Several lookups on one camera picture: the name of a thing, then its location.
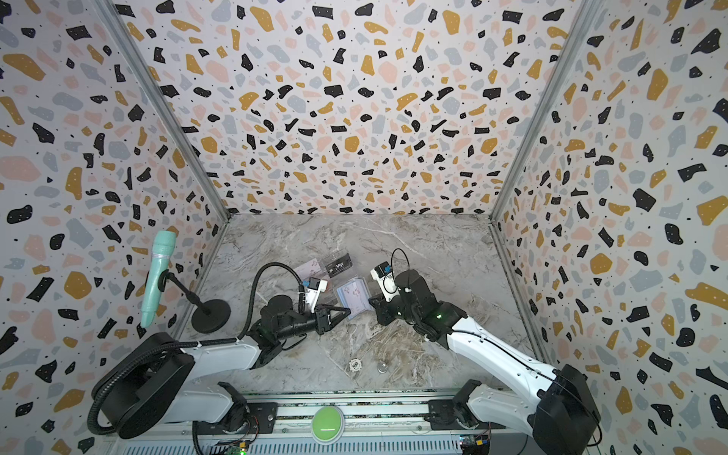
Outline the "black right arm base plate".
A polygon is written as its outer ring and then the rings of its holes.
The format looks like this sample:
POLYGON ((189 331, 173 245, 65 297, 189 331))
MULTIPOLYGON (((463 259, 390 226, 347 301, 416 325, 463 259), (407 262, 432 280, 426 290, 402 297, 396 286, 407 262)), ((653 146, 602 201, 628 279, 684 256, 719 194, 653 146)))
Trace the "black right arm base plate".
POLYGON ((489 428, 491 430, 505 429, 503 425, 490 422, 479 422, 477 426, 466 426, 458 419, 451 399, 430 400, 424 419, 430 424, 432 430, 477 430, 483 432, 489 428))

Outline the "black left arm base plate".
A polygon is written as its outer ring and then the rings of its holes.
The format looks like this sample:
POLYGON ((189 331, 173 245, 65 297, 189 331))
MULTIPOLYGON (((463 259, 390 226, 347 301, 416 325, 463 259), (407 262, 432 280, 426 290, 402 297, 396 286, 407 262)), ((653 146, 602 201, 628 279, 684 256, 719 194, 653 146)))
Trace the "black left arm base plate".
POLYGON ((198 424, 199 435, 255 436, 271 434, 277 420, 279 405, 275 402, 258 402, 246 405, 233 404, 217 423, 198 424))

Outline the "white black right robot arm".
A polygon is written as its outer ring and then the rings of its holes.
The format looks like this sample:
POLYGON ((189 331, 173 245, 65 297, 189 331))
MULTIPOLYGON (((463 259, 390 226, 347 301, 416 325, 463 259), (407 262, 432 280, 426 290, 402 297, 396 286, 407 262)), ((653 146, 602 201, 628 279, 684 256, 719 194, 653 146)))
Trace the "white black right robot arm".
POLYGON ((369 300, 379 324, 407 322, 416 333, 463 356, 506 385, 472 379, 450 402, 465 428, 495 423, 533 438, 546 454, 581 454, 601 441, 601 417, 587 377, 575 367, 541 362, 498 339, 460 307, 440 301, 414 269, 372 269, 381 293, 369 300))

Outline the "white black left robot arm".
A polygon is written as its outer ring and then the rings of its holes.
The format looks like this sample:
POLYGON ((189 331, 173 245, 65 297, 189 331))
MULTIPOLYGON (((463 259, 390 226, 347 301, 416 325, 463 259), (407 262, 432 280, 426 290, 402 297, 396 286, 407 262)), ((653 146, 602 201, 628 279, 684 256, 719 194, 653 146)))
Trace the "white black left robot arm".
POLYGON ((276 296, 242 337, 177 341, 166 333, 155 334, 94 387, 87 428, 95 435, 122 439, 168 423, 205 422, 237 430, 246 422, 246 398, 225 381, 208 391, 197 390, 195 381, 262 368, 284 352, 288 339, 323 335, 350 314, 346 307, 329 304, 300 314, 290 298, 276 296))

